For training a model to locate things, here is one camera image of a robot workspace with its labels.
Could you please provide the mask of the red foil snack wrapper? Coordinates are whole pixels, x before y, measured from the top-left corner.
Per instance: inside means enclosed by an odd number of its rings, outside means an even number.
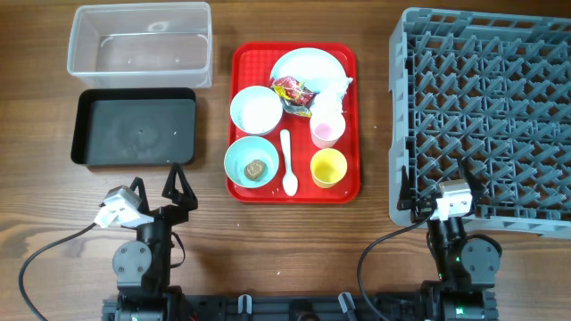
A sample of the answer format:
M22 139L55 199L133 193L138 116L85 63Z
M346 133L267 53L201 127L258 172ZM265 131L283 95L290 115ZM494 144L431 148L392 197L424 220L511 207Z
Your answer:
M304 118L311 117L310 104L316 93L309 90L303 82L286 76L274 79L270 88L278 95L287 113Z

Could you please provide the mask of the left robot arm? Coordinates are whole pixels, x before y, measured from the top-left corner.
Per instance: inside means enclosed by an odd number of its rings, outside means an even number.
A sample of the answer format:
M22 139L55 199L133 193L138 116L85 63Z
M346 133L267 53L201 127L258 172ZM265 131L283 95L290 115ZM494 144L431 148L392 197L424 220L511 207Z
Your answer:
M139 190L142 205L152 222L135 228L137 238L116 250L112 268L119 291L116 300L103 304L102 321L187 321L193 312L178 286L170 284L170 271L179 266L171 261L174 243L180 243L172 227L188 221L189 212L198 207L197 198L188 184L182 166L171 166L161 196L170 205L148 209L143 181L136 178L131 188Z

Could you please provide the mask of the mint green bowl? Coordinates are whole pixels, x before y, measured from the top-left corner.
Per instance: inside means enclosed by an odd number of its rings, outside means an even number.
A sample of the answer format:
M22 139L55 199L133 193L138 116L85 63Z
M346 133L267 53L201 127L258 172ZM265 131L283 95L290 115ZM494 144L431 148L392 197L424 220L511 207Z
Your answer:
M251 164L260 166L263 171L255 178L246 175ZM260 136L245 136L232 143L224 157L224 170L228 178L244 188L259 188L268 184L277 174L280 159L276 147Z

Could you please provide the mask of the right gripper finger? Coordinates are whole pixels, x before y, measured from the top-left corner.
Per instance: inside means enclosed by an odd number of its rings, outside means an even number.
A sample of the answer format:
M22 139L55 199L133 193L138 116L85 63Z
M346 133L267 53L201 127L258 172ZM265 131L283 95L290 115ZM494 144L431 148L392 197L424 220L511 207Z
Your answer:
M459 165L460 176L468 183L472 196L470 209L475 210L484 196L484 185L469 171L467 159L457 158L457 163Z
M410 189L410 179L407 173L407 167L401 167L401 189L397 200L397 210L413 210L416 202L413 199L412 191Z

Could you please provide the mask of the light blue bowl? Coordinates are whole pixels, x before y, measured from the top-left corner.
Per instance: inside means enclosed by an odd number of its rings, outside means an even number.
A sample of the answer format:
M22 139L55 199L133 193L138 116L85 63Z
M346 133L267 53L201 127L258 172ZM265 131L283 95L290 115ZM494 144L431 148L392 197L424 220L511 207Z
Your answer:
M278 95L265 86L249 86L231 101L230 117L234 125L248 135L264 136L282 119L284 110Z

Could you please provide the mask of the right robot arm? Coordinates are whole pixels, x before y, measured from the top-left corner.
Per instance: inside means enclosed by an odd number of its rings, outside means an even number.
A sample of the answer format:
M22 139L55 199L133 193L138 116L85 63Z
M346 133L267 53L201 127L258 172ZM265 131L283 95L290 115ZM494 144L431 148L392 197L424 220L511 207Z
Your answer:
M427 225L427 245L439 275L416 292L397 296L390 310L396 320L474 320L499 318L495 276L502 248L487 235L468 235L463 218L472 214L484 194L483 184L458 160L460 178L438 185L434 193L412 200L404 191L399 210L409 210L413 223Z

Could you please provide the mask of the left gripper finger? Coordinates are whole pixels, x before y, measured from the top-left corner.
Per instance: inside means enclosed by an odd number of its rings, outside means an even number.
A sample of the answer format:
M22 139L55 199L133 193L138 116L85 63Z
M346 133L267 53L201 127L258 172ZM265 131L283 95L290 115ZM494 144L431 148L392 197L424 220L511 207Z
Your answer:
M186 210L198 208L197 197L186 180L182 166L178 163L172 164L161 196L170 199L174 204Z
M133 192L138 192L138 197L141 202L139 203L137 210L140 213L149 213L149 205L146 197L144 180L141 177L135 177L133 182L129 187Z

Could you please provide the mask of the white rice pile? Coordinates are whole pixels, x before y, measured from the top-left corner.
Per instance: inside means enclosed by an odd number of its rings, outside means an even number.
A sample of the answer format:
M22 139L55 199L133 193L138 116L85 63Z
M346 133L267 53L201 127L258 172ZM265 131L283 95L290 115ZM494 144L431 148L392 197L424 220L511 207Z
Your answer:
M242 128L250 134L262 134L270 131L281 115L281 106L273 99L246 99L241 113Z

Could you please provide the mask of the white tissue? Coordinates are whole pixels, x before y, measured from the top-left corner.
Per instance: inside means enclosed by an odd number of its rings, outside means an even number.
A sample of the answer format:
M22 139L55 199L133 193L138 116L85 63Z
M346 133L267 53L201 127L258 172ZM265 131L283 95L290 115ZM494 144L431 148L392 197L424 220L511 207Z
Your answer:
M347 77L333 79L312 99L310 105L311 113L342 113L343 99L352 81L353 78Z

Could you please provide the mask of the brown cookie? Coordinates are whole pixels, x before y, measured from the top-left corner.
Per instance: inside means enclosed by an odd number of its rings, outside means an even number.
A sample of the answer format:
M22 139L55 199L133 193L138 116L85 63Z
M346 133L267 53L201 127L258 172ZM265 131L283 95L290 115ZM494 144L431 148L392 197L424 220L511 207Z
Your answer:
M252 181L258 180L266 169L266 163L262 160L252 160L244 168L244 175Z

